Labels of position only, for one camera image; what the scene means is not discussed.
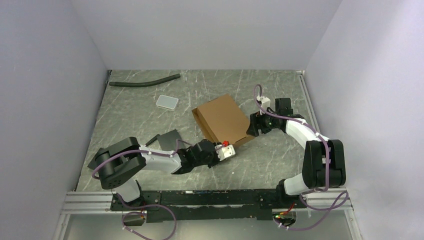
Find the brown cardboard paper box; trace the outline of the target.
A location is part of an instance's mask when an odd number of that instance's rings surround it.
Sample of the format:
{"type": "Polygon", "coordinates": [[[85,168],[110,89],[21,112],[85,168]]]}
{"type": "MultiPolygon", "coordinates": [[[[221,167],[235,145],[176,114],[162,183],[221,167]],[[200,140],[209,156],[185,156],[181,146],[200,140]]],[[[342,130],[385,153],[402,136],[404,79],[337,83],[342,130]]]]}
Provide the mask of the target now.
{"type": "Polygon", "coordinates": [[[204,137],[211,142],[227,141],[238,148],[254,139],[247,134],[250,120],[229,94],[224,94],[192,110],[204,137]]]}

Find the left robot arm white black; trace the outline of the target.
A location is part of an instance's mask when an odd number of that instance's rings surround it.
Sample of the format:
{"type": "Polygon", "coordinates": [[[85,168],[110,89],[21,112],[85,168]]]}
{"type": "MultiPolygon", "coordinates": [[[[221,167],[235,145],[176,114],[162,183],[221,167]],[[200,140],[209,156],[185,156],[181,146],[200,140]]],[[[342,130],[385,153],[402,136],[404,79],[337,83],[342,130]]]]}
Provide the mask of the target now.
{"type": "Polygon", "coordinates": [[[131,210],[139,209],[144,196],[135,175],[141,171],[161,171],[182,175],[194,168],[211,168],[235,156],[228,141],[211,142],[203,139],[187,148],[185,141],[177,139],[174,150],[157,150],[140,145],[135,137],[125,138],[109,147],[100,148],[88,164],[92,178],[99,180],[102,189],[114,190],[131,210]]]}

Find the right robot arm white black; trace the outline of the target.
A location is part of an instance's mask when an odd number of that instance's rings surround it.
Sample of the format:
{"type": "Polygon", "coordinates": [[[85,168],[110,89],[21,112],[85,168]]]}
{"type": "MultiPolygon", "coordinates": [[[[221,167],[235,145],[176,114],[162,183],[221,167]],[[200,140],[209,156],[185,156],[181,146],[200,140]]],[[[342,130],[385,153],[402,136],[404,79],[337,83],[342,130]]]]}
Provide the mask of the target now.
{"type": "Polygon", "coordinates": [[[301,172],[282,180],[280,185],[283,189],[275,194],[280,207],[289,207],[295,201],[295,195],[345,184],[344,145],[340,140],[323,136],[303,116],[295,114],[290,98],[275,99],[274,108],[270,108],[271,101],[264,96],[257,96],[255,102],[259,111],[249,116],[248,135],[257,137],[272,130],[281,130],[304,149],[301,172]]]}

